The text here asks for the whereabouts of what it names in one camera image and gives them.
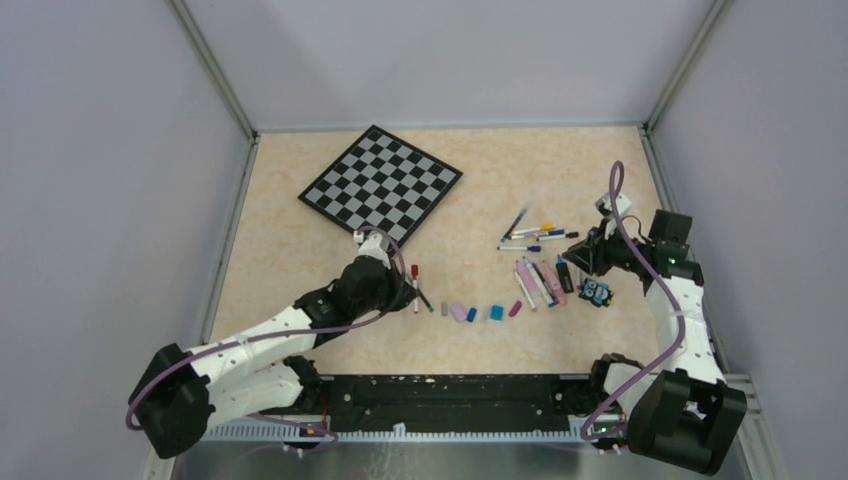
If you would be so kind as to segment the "light blue highlighter cap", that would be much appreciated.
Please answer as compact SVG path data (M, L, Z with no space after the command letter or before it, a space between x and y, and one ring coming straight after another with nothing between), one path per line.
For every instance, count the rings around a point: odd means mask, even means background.
M502 305L492 305L489 310L489 318L494 321L502 321L504 317L504 308Z

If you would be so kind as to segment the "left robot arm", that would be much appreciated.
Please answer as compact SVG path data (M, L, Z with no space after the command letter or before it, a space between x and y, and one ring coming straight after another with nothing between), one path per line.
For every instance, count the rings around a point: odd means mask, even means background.
M230 420L273 408L308 413L321 388L302 354L406 308L417 295L400 267L359 255L339 278L258 325L214 344L160 348L130 394L126 426L170 459Z

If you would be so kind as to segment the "grey white marker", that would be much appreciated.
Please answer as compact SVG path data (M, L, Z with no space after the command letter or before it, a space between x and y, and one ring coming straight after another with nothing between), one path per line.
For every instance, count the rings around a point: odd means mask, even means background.
M535 303L535 301L532 297L532 294L530 293L529 289L527 288L524 280L522 279L522 277L520 276L520 274L518 273L517 270L513 271L513 275L514 275L514 278L516 279L516 282L517 282L522 294L524 295L525 300L527 301L527 304L529 305L530 310L532 312L536 312L537 311L536 303Z

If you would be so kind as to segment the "black highlighter blue cap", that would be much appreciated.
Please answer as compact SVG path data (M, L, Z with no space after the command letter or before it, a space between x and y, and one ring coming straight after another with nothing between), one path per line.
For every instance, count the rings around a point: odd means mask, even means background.
M574 282L570 273L569 265L562 255L557 256L555 264L559 282L565 294L575 292Z

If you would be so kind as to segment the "purple pen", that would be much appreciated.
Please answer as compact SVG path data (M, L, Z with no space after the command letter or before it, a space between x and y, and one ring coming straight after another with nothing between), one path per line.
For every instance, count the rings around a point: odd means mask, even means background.
M548 282L548 280L546 279L546 277L545 277L544 273L542 272L541 268L540 268L540 267L538 266L538 264L537 264L537 263L535 263L535 262L533 262L533 268L534 268L534 270L536 271L537 275L539 276L539 279L541 280L541 282L542 282L542 284L543 284L543 288L544 288L544 290L547 292L548 296L550 297L550 303L549 303L549 306L550 306L550 307L553 307L553 306L555 306L555 305L558 305L558 304L559 304L559 302L558 302L558 300L557 300L557 298L556 298L556 296L555 296L555 294L554 294L554 291L553 291L553 289L552 289L552 287L551 287L550 283L549 283L549 282Z

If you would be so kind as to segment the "purple highlighter cap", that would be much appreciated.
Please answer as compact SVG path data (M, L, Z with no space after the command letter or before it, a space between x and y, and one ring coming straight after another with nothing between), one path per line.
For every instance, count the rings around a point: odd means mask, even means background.
M457 322L466 322L468 312L462 304L454 303L450 306L450 312Z

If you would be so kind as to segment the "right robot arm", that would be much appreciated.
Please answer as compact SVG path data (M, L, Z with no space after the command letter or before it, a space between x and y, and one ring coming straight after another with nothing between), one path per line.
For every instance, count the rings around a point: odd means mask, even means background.
M587 273L582 298L600 305L598 277L612 268L635 274L662 352L648 364L621 354L596 360L586 385L595 409L581 428L596 443L621 438L632 453L703 475L722 466L748 410L713 353L703 317L704 277L688 259L689 216L656 211L646 238L622 233L613 217L569 247L565 260Z

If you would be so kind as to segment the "pink highlighter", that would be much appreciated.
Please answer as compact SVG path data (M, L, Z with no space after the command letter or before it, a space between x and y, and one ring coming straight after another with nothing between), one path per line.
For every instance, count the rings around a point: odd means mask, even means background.
M557 270L547 260L541 262L541 270L551 290L551 294L558 305L567 304L567 296L563 289Z

